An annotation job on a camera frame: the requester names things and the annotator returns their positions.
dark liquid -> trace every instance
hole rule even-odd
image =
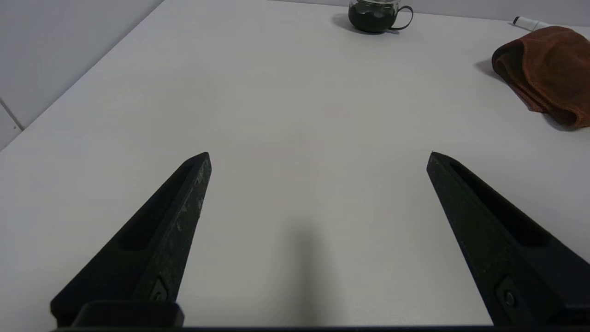
[[[350,23],[366,32],[385,32],[393,26],[395,18],[393,7],[372,5],[362,0],[348,9]]]

glass cup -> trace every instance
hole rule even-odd
[[[401,0],[350,0],[348,19],[355,28],[365,32],[385,32],[402,30],[414,19],[414,10],[410,6],[399,6]],[[401,28],[394,28],[395,19],[402,9],[412,13],[409,23]]]

white wall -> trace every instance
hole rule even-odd
[[[26,128],[162,1],[0,0],[0,98]]]
[[[349,0],[277,0],[348,6]],[[516,16],[551,24],[590,27],[590,0],[402,0],[416,12],[512,21]]]
[[[21,129],[12,120],[0,103],[0,151],[21,133]]]

brown towel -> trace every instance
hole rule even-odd
[[[498,48],[491,62],[531,110],[570,128],[590,126],[590,41],[584,36],[539,29]]]

table surface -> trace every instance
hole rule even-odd
[[[74,84],[0,153],[3,330],[53,328],[53,296],[202,151],[185,325],[491,324],[431,151],[590,259],[590,131],[491,72],[527,32],[416,14],[366,35],[346,12],[168,0]]]

